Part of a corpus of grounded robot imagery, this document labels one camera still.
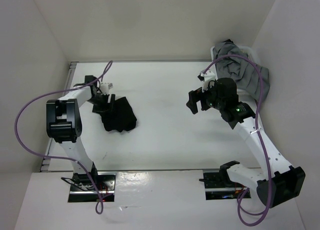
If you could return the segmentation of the black skirt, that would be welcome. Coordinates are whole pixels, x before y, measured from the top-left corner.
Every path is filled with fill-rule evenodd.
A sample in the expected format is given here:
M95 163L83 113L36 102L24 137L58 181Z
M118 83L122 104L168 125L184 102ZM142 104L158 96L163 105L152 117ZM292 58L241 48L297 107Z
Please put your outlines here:
M126 97L114 102L111 113L102 113L101 121L106 131L131 131L137 125L137 118Z

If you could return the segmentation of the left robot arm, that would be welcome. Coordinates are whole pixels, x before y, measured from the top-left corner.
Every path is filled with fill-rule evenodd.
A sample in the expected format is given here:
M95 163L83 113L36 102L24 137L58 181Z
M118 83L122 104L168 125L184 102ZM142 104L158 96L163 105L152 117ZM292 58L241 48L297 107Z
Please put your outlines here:
M113 110L115 95L109 94L112 83L105 83L93 75L86 75L84 83L76 84L68 93L46 103L46 132L64 149L71 159L77 183L88 190L98 187L100 181L94 162L86 153L81 140L83 125L80 107L89 102L94 113Z

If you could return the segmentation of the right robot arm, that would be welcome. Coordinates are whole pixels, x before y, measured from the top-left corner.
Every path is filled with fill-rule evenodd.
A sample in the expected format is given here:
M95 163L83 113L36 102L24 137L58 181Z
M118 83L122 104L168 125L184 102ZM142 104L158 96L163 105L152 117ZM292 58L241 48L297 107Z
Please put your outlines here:
M186 106L193 114L210 108L218 110L223 120L235 130L247 144L258 161L262 172L246 168L238 161L220 166L219 182L229 187L239 183L255 191L266 205L271 198L273 208L299 196L306 174L302 167L294 167L275 147L262 128L255 126L257 115L251 107L239 100L237 85L231 78L198 77L203 86L188 94Z

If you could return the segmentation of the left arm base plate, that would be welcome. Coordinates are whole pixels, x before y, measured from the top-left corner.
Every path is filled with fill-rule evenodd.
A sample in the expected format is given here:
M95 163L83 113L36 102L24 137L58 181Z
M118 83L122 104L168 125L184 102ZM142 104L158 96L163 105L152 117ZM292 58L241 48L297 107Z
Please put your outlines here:
M69 203L99 201L97 192L87 175L85 175L83 180L76 176L76 174L73 174L71 178L61 177L60 179L70 186L68 194ZM99 171L95 180L103 202L113 202L115 199L116 172Z

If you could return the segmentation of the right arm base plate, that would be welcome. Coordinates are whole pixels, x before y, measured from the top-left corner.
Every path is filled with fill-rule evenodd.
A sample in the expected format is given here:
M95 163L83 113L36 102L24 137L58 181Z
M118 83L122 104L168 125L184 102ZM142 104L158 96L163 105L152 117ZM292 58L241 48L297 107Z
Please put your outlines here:
M247 189L240 183L224 181L219 171L204 171L199 181L204 184L206 200L236 199Z

